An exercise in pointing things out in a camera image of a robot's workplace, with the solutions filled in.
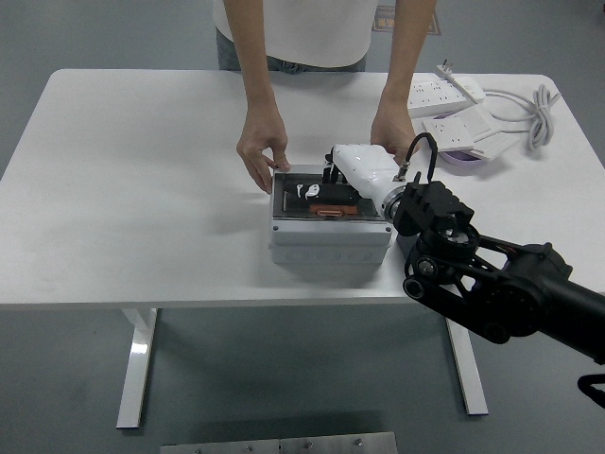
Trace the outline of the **person's left hand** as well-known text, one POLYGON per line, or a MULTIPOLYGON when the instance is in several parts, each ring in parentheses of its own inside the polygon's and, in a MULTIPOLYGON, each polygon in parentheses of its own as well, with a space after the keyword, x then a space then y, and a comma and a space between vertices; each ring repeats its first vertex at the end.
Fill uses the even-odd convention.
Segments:
POLYGON ((405 103, 381 100, 372 121, 371 144, 381 146, 396 160, 403 160, 415 133, 405 103))

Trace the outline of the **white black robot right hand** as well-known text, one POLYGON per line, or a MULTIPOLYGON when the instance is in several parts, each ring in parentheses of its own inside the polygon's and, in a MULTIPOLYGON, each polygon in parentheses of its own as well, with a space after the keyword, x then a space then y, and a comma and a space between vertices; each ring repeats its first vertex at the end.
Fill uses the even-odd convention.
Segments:
POLYGON ((400 167, 377 145, 336 145, 318 172, 285 175, 282 193, 301 206, 372 204, 381 216, 401 197, 400 167))

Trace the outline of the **person's right hand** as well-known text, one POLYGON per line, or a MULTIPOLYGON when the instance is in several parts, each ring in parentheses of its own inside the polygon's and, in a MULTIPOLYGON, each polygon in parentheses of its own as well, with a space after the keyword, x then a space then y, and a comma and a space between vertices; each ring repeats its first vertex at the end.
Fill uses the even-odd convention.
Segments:
POLYGON ((285 124, 274 103, 250 105, 236 152, 249 175, 265 193, 272 190, 272 171, 287 172, 285 124))

